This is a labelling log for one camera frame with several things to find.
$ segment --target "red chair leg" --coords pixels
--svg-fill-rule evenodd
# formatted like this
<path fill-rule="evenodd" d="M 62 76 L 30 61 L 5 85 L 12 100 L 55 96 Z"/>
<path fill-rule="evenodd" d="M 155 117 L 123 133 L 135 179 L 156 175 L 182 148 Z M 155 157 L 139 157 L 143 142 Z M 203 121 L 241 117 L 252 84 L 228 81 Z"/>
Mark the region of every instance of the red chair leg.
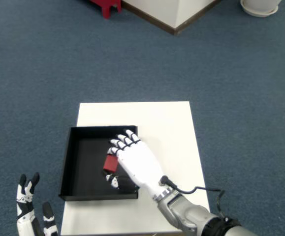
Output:
<path fill-rule="evenodd" d="M 117 11 L 120 12 L 122 10 L 121 0 L 117 1 Z"/>
<path fill-rule="evenodd" d="M 105 19 L 107 19 L 110 16 L 109 7 L 106 6 L 102 7 L 102 15 Z"/>

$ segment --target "white table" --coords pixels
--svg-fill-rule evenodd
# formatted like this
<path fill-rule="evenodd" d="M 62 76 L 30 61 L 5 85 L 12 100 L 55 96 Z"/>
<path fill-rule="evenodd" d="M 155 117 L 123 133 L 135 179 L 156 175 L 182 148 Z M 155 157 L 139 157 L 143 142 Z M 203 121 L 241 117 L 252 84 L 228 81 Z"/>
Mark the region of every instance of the white table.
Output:
<path fill-rule="evenodd" d="M 77 126 L 137 125 L 138 135 L 181 189 L 205 186 L 189 102 L 81 103 Z M 186 197 L 209 209 L 207 194 Z M 61 235 L 179 232 L 145 189 L 137 200 L 66 202 Z"/>

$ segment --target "white flower pot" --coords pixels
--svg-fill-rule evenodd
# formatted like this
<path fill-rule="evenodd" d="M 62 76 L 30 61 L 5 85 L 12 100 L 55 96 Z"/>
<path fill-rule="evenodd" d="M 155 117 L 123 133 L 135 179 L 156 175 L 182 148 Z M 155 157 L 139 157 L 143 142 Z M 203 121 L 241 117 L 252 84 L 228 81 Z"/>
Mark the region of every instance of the white flower pot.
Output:
<path fill-rule="evenodd" d="M 244 11 L 252 16 L 267 17 L 278 11 L 281 0 L 241 0 Z"/>

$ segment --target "red stool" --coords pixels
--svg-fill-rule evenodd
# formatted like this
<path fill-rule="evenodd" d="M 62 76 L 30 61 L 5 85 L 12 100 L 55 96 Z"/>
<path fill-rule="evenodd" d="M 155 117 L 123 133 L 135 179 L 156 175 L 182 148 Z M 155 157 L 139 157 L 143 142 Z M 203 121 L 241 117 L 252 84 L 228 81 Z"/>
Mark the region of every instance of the red stool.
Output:
<path fill-rule="evenodd" d="M 102 15 L 105 19 L 110 16 L 109 9 L 113 5 L 117 5 L 117 11 L 120 12 L 122 10 L 121 0 L 90 0 L 100 7 L 102 7 Z"/>

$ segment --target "black box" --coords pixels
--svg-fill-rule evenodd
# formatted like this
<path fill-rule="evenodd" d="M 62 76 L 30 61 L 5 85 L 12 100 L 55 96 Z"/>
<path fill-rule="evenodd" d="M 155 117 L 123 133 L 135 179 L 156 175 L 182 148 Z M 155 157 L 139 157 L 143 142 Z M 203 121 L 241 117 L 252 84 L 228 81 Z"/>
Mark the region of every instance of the black box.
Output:
<path fill-rule="evenodd" d="M 63 166 L 59 196 L 65 201 L 137 199 L 138 190 L 122 193 L 114 189 L 102 172 L 110 139 L 129 129 L 137 134 L 137 126 L 72 127 Z M 128 176 L 118 165 L 117 174 Z"/>

